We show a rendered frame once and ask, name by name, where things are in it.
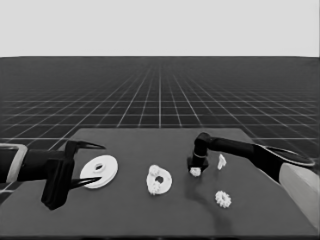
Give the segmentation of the white round carrier with pins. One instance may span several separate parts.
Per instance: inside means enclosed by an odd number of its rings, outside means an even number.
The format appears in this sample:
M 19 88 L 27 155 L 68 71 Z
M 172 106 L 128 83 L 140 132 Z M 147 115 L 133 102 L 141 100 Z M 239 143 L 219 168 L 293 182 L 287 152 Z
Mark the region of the white round carrier with pins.
M 173 179 L 171 174 L 166 169 L 161 167 L 160 167 L 160 172 L 157 176 L 150 175 L 148 171 L 148 175 L 146 177 L 147 189 L 151 185 L 155 185 L 155 184 L 160 186 L 160 191 L 157 195 L 167 193 L 171 188 L 172 182 L 173 182 Z

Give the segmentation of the large thick white disc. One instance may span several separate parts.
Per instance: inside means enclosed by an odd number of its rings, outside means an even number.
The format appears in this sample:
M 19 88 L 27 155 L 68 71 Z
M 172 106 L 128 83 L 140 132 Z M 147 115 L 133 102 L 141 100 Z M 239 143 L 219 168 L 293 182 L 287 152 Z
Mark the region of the large thick white disc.
M 118 172 L 118 162 L 111 155 L 100 155 L 87 162 L 80 172 L 80 178 L 99 177 L 99 180 L 86 184 L 89 189 L 104 187 L 110 183 Z

